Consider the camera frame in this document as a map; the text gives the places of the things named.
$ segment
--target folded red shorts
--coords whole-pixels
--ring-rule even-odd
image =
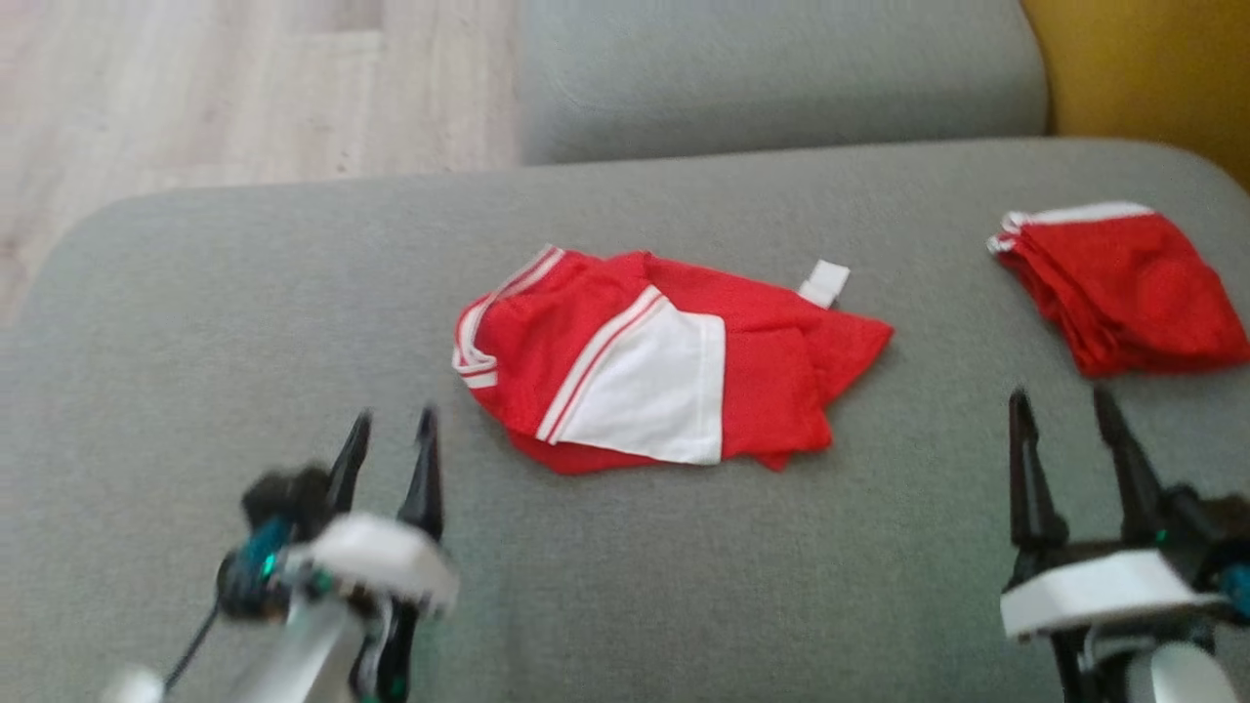
[[[1135,203],[1008,213],[990,251],[1088,377],[1184,373],[1250,362],[1220,276],[1168,218]]]
[[[829,447],[824,408],[885,323],[660,259],[548,248],[464,310],[454,365],[512,443],[565,474]]]

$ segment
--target wooden floor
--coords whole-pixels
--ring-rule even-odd
[[[0,314],[162,189],[508,168],[514,0],[0,0]]]

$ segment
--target yellow wall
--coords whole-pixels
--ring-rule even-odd
[[[1166,141],[1250,190],[1250,0],[1024,0],[1056,134]]]

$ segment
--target gray cushion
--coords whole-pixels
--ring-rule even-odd
[[[1034,135],[1016,0],[529,0],[526,163]]]
[[[1006,642],[999,620],[1011,389],[1032,390],[1075,535],[1115,534],[1116,489],[1089,384],[984,240],[1005,210],[1101,199],[1171,216],[1250,316],[1250,198],[1196,156],[1128,143],[790,151],[108,208],[66,236],[4,338],[5,698],[79,700],[124,662],[170,665],[264,467],[330,457],[372,407],[358,507],[390,513],[418,409],[436,402],[464,592],[425,630],[422,700],[1058,700],[1049,648]],[[561,478],[519,455],[450,368],[460,306],[545,241],[784,285],[832,259],[854,269],[842,308],[898,334],[834,404],[835,447],[780,475],[735,460]],[[1248,370],[1114,388],[1166,482],[1250,485]],[[272,635],[224,628],[178,698],[220,699]],[[1245,634],[1220,644],[1250,660]],[[1250,694],[1250,672],[1234,675]]]

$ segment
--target robotic arm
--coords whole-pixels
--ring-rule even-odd
[[[396,519],[351,510],[371,419],[361,413],[334,465],[272,472],[242,497],[251,537],[218,570],[218,598],[186,654],[161,679],[131,670],[109,703],[159,703],[219,614],[284,623],[235,685],[235,703],[402,703],[421,618],[450,612],[460,588],[445,553],[438,417],[418,427],[418,459]]]
[[[1250,503],[1164,489],[1111,394],[1094,390],[1115,460],[1120,538],[1069,542],[1022,390],[1010,400],[1011,542],[1006,634],[1049,637],[1066,703],[1236,703],[1214,658],[1216,623],[1250,624]]]

